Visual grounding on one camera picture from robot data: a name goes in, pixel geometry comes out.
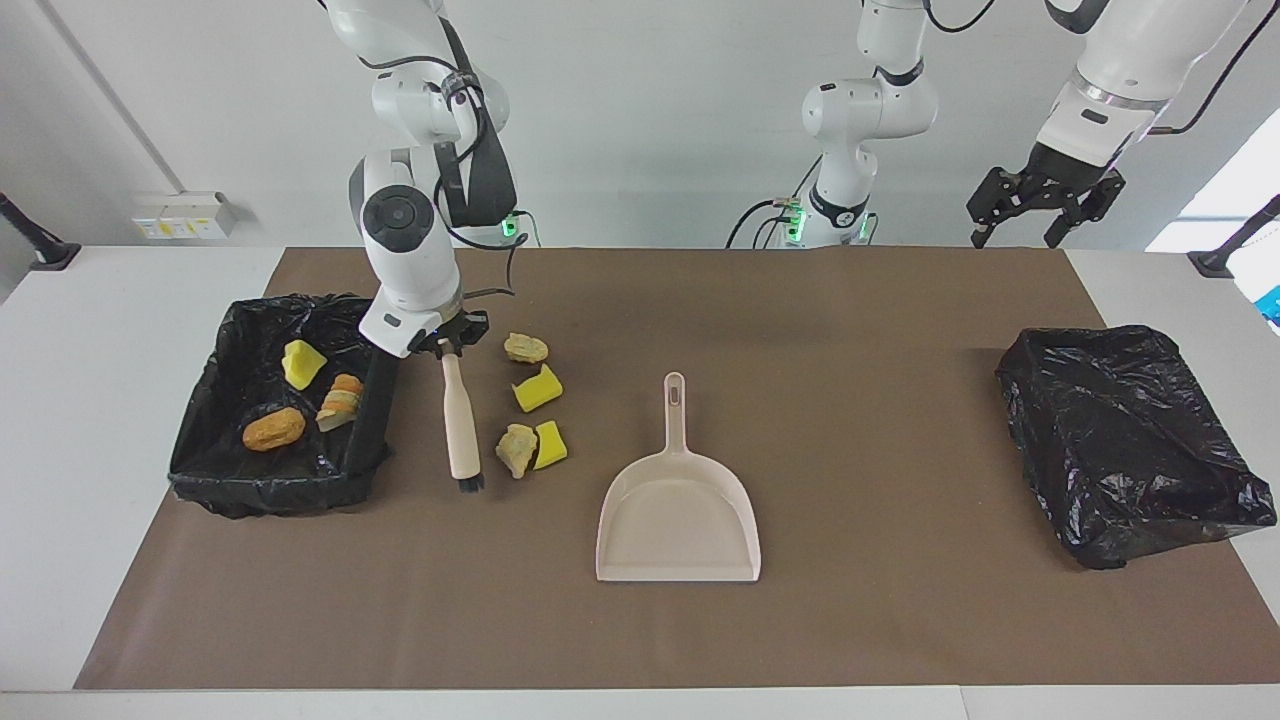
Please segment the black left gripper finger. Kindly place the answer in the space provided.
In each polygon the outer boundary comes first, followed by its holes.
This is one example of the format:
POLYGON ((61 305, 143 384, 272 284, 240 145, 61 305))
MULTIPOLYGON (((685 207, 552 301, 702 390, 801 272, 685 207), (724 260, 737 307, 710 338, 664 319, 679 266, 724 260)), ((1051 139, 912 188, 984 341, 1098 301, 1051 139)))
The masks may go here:
POLYGON ((1106 172, 1088 190, 1076 191, 1065 184, 1053 183, 1047 190, 1047 199, 1059 214, 1044 232, 1043 240, 1048 249, 1057 249, 1066 236, 1087 222, 1101 222, 1126 186, 1120 172, 1106 172))
POLYGON ((991 168, 966 201, 966 211, 974 224, 970 242, 983 249, 995 228, 1021 210, 1023 174, 1004 168, 991 168))

